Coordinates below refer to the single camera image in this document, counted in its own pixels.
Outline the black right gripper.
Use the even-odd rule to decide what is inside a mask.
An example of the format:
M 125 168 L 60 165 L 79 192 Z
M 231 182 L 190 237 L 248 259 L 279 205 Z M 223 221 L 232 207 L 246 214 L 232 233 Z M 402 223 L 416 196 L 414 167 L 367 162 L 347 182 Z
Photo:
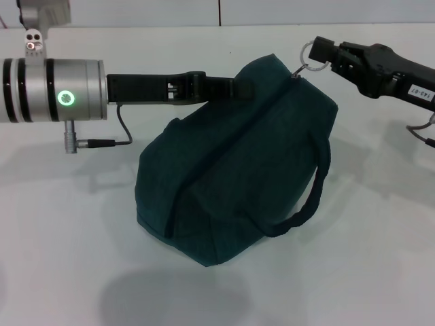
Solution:
M 434 110 L 434 69 L 405 59 L 391 48 L 335 42 L 317 36 L 309 58 L 329 62 L 332 70 L 369 98 L 390 96 Z

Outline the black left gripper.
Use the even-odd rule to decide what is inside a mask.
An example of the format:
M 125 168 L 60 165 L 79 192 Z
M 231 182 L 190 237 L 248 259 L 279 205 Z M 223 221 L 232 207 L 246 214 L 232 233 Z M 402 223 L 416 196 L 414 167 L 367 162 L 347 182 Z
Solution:
M 109 74 L 106 80 L 108 102 L 120 105 L 251 100 L 255 93 L 249 80 L 211 77 L 203 71 L 176 75 Z

